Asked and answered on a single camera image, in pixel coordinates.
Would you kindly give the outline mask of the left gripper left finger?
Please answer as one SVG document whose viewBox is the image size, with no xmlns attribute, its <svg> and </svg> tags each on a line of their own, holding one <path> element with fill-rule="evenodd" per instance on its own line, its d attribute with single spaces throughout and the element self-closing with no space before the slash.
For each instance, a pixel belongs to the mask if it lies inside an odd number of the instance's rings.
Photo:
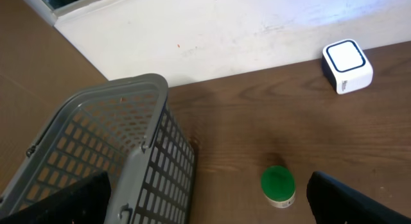
<svg viewBox="0 0 411 224">
<path fill-rule="evenodd" d="M 103 223 L 111 196 L 106 171 L 95 172 L 19 212 L 1 224 Z"/>
</svg>

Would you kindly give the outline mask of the green lid jar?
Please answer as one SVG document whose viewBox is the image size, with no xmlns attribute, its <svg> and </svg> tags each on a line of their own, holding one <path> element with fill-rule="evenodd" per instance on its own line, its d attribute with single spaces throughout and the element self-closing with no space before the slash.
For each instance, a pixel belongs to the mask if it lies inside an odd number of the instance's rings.
<svg viewBox="0 0 411 224">
<path fill-rule="evenodd" d="M 283 166 L 270 166 L 261 176 L 263 194 L 271 206 L 285 209 L 295 201 L 295 180 Z"/>
</svg>

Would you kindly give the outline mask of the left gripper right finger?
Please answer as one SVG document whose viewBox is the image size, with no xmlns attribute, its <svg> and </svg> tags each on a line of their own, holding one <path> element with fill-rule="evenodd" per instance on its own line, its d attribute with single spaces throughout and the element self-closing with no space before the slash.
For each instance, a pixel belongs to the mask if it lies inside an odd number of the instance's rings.
<svg viewBox="0 0 411 224">
<path fill-rule="evenodd" d="M 312 173 L 306 188 L 306 197 L 317 224 L 410 224 L 410 218 L 321 171 Z"/>
</svg>

